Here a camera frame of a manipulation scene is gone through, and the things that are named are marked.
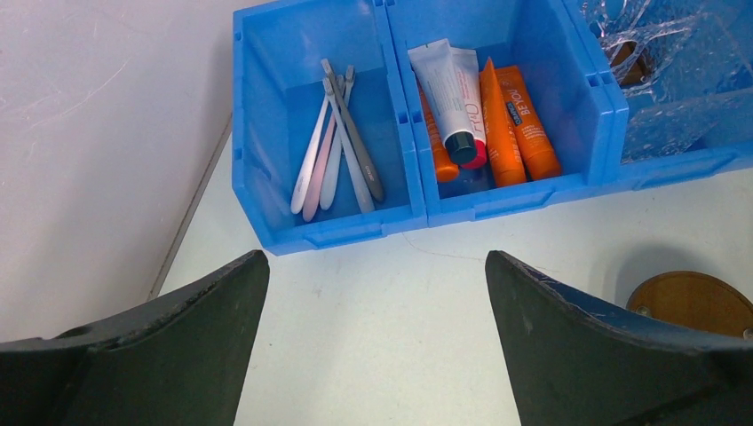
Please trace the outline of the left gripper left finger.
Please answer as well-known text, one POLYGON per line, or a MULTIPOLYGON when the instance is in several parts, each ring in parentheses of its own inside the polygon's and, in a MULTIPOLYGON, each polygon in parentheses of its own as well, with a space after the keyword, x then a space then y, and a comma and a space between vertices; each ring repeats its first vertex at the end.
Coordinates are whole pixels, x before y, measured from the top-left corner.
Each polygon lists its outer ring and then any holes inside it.
POLYGON ((2 424, 233 424, 269 279, 253 250, 125 312, 3 343, 2 424))

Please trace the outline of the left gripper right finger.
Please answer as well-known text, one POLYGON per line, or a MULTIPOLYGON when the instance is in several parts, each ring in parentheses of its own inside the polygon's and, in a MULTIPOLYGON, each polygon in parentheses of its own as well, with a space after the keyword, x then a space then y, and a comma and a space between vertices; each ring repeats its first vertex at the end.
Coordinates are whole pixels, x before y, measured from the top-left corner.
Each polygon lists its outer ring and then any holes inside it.
POLYGON ((522 424, 751 424, 751 342, 629 312, 503 251, 485 271, 522 424))

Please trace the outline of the brown wooden oval tray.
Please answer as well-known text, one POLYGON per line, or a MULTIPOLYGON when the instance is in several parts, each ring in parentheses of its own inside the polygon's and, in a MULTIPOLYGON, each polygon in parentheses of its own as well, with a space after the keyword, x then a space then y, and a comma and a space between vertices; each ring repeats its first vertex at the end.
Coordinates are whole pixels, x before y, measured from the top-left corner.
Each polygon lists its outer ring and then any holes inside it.
POLYGON ((644 281, 626 308, 655 320, 752 340, 752 302, 726 282, 701 272, 666 272, 644 281))

